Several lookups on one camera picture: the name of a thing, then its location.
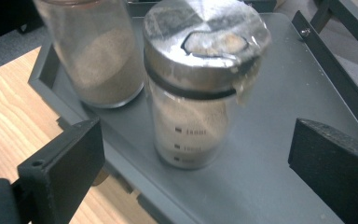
silver cap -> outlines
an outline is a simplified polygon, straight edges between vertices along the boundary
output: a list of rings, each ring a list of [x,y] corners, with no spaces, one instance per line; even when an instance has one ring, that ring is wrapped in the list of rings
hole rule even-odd
[[[183,91],[234,91],[262,55],[270,34],[258,13],[237,0],[162,1],[145,16],[145,67]]]

metal tray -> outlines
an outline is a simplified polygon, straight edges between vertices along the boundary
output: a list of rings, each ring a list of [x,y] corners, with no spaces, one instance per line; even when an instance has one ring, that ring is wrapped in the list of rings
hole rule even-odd
[[[252,96],[211,165],[185,171],[160,160],[145,95],[117,109],[83,105],[46,42],[30,84],[69,124],[99,116],[106,169],[141,191],[157,220],[176,223],[342,223],[289,168],[297,118],[330,125],[358,140],[358,120],[289,19],[262,14],[272,44]],[[142,43],[142,18],[133,19]]]

wooden surface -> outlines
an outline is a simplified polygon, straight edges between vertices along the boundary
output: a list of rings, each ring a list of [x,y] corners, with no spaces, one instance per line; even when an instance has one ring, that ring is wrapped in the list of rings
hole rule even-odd
[[[59,117],[27,84],[39,49],[0,67],[0,177],[14,182],[17,165],[57,136]],[[71,223],[154,223],[111,176],[90,189]]]

jar with metal lid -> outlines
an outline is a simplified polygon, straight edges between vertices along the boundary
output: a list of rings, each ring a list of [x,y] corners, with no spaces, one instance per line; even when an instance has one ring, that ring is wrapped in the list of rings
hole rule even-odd
[[[145,68],[123,0],[34,0],[80,100],[113,108],[133,99]]]
[[[241,1],[162,1],[145,16],[144,40],[158,154],[185,169],[209,164],[254,86],[269,30]]]

transparent glass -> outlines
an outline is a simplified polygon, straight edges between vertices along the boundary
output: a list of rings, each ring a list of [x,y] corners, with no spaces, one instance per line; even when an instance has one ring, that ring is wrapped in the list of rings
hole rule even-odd
[[[163,90],[151,79],[147,92],[155,147],[167,163],[197,169],[211,163],[225,148],[236,118],[235,94],[218,100],[191,100]]]
[[[125,2],[34,2],[83,102],[118,107],[141,91],[145,69]]]

